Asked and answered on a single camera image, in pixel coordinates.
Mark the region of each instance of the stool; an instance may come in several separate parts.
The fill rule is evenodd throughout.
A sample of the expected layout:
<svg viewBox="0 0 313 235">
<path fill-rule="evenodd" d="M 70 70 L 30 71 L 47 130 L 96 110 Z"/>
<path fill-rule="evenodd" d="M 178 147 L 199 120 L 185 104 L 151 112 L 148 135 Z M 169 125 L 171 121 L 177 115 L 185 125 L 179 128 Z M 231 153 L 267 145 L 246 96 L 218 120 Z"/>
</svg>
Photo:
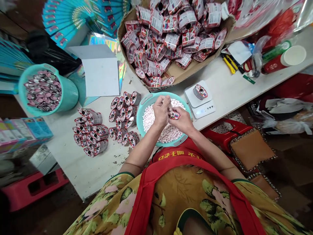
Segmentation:
<svg viewBox="0 0 313 235">
<path fill-rule="evenodd" d="M 233 129 L 223 133 L 219 134 L 217 132 L 214 132 L 210 130 L 210 128 L 221 124 L 222 122 L 227 122 L 232 125 Z M 246 124 L 243 124 L 238 121 L 226 119 L 226 118 L 221 118 L 219 121 L 213 123 L 212 125 L 206 127 L 201 131 L 201 133 L 206 137 L 210 138 L 212 141 L 214 141 L 217 145 L 219 145 L 223 150 L 225 150 L 227 153 L 231 154 L 231 150 L 229 148 L 229 142 L 235 138 L 238 137 L 238 133 L 242 135 L 243 133 L 251 130 L 253 127 L 247 126 Z"/>
<path fill-rule="evenodd" d="M 63 171 L 58 169 L 45 176 L 36 172 L 2 188 L 2 191 L 8 196 L 10 211 L 13 212 L 37 201 L 68 182 Z"/>
</svg>

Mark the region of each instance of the white scale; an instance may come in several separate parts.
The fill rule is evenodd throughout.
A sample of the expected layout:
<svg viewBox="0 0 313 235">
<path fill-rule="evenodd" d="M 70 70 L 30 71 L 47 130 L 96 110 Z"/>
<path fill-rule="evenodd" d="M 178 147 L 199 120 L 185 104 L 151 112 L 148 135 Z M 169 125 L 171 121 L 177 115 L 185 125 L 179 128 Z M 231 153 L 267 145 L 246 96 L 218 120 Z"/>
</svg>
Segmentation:
<svg viewBox="0 0 313 235">
<path fill-rule="evenodd" d="M 196 84 L 199 84 L 202 86 L 206 92 L 208 93 L 208 97 L 204 98 L 203 100 L 198 99 L 195 94 L 193 93 L 193 89 L 196 86 Z M 201 117 L 204 117 L 208 114 L 214 113 L 216 111 L 215 104 L 213 101 L 212 94 L 206 85 L 205 81 L 201 80 L 197 82 L 196 84 L 186 88 L 184 90 L 185 96 L 188 99 L 189 106 L 195 116 L 196 119 L 199 119 Z"/>
</svg>

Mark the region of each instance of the white candy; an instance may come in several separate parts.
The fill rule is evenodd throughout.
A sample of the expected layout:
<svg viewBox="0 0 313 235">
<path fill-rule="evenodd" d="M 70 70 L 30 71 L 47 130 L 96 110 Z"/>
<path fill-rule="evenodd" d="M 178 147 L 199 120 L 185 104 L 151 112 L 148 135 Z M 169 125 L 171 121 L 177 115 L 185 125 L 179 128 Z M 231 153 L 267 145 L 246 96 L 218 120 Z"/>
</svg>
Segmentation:
<svg viewBox="0 0 313 235">
<path fill-rule="evenodd" d="M 184 110 L 186 110 L 184 108 L 183 104 L 180 103 L 176 99 L 171 99 L 171 104 L 173 107 L 181 107 Z M 144 114 L 142 116 L 143 129 L 145 132 L 147 132 L 150 129 L 150 127 L 152 126 L 152 124 L 154 123 L 154 120 L 155 120 L 152 105 L 149 105 L 147 108 L 145 108 Z M 173 140 L 177 140 L 178 138 L 180 138 L 182 136 L 182 134 L 183 133 L 180 132 L 175 126 L 168 123 L 165 126 L 165 128 L 163 129 L 163 131 L 162 131 L 162 133 L 158 139 L 158 142 L 169 143 L 169 142 L 172 142 Z"/>
</svg>

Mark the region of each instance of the apron strap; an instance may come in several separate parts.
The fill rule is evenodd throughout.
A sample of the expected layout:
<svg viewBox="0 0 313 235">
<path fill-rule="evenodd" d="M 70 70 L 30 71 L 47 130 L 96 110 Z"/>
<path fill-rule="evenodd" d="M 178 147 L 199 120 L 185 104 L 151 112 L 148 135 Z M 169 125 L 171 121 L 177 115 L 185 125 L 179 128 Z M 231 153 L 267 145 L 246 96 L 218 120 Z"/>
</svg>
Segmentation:
<svg viewBox="0 0 313 235">
<path fill-rule="evenodd" d="M 237 214 L 244 234 L 265 235 L 263 226 L 244 194 L 212 165 L 202 159 L 189 156 L 166 158 L 155 162 L 142 172 L 132 213 L 125 231 L 129 235 L 145 235 L 149 220 L 155 183 L 169 170 L 182 166 L 195 165 L 217 175 L 227 186 L 230 201 Z"/>
</svg>

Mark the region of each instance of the table surface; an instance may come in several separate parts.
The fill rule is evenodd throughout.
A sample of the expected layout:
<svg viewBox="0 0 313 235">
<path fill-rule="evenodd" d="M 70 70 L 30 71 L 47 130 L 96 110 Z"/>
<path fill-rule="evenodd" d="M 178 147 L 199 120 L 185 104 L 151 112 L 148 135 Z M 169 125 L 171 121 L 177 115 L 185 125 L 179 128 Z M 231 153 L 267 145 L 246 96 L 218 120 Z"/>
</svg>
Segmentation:
<svg viewBox="0 0 313 235">
<path fill-rule="evenodd" d="M 245 80 L 239 71 L 231 75 L 224 61 L 218 57 L 190 78 L 165 91 L 175 93 L 187 101 L 184 95 L 186 87 L 199 80 L 204 80 L 207 83 L 213 95 L 216 111 L 200 119 L 195 119 L 193 116 L 194 126 L 201 130 L 313 64 L 313 48 L 310 47 L 310 41 L 305 40 L 312 37 L 313 29 L 310 28 L 301 33 L 297 40 L 297 44 L 303 45 L 307 49 L 307 58 L 304 62 L 269 75 L 261 75 L 254 85 Z M 122 92 L 124 91 L 128 93 L 137 91 L 143 97 L 149 93 L 129 68 L 127 68 L 123 81 Z M 114 126 L 108 121 L 112 99 L 112 96 L 100 97 L 87 106 L 87 108 L 101 112 L 103 124 L 108 127 Z M 131 151 L 131 147 L 123 147 L 117 142 L 109 140 L 109 147 L 105 152 L 95 158 L 86 156 L 83 149 L 78 147 L 73 140 L 74 119 L 80 116 L 77 107 L 68 112 L 45 117 L 54 134 L 52 140 L 46 145 L 79 196 L 85 199 L 99 191 L 105 182 L 119 171 Z M 132 127 L 129 130 L 138 132 L 137 127 Z"/>
</svg>

